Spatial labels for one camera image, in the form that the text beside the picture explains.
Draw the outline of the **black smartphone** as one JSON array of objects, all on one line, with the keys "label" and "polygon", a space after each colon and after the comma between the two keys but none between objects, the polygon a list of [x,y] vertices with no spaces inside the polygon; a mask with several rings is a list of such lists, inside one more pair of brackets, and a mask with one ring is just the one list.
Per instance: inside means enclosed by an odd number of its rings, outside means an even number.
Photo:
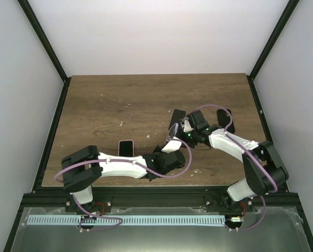
[{"label": "black smartphone", "polygon": [[170,130],[171,127],[175,124],[175,123],[180,123],[181,120],[183,118],[186,117],[186,111],[183,110],[179,110],[179,109],[174,109],[171,119],[170,119],[170,123],[169,123],[169,127],[168,129]]}]

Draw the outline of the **black phone case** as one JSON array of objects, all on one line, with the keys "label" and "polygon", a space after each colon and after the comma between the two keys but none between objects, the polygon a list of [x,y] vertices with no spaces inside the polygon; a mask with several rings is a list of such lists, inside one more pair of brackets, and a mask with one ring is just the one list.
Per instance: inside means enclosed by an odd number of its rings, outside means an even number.
[{"label": "black phone case", "polygon": [[[223,128],[225,128],[230,123],[230,116],[223,109],[217,110],[217,119],[218,119],[218,124]],[[227,131],[232,134],[235,133],[234,122],[232,122],[232,124],[227,128]]]}]

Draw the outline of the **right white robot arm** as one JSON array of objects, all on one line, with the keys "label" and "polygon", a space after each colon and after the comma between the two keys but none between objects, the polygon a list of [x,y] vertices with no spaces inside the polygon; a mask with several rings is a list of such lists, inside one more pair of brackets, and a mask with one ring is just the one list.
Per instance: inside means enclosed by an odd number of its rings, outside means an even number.
[{"label": "right white robot arm", "polygon": [[221,198],[222,207],[229,212],[239,207],[240,201],[278,191],[289,179],[288,171],[270,141],[256,142],[241,138],[226,130],[226,126],[209,125],[200,110],[186,113],[175,109],[169,128],[175,126],[174,136],[189,147],[204,144],[223,151],[242,162],[245,178],[230,185]]}]

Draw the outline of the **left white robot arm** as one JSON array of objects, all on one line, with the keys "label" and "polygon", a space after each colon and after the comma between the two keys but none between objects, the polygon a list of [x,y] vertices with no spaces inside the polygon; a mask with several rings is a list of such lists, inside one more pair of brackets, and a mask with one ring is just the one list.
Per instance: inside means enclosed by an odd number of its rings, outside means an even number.
[{"label": "left white robot arm", "polygon": [[186,163],[180,150],[163,152],[157,149],[151,154],[139,156],[112,156],[89,145],[74,152],[61,161],[62,170],[54,180],[62,177],[64,192],[77,199],[77,206],[84,212],[95,208],[92,184],[101,177],[131,177],[152,181],[165,177],[172,170],[182,168]]}]

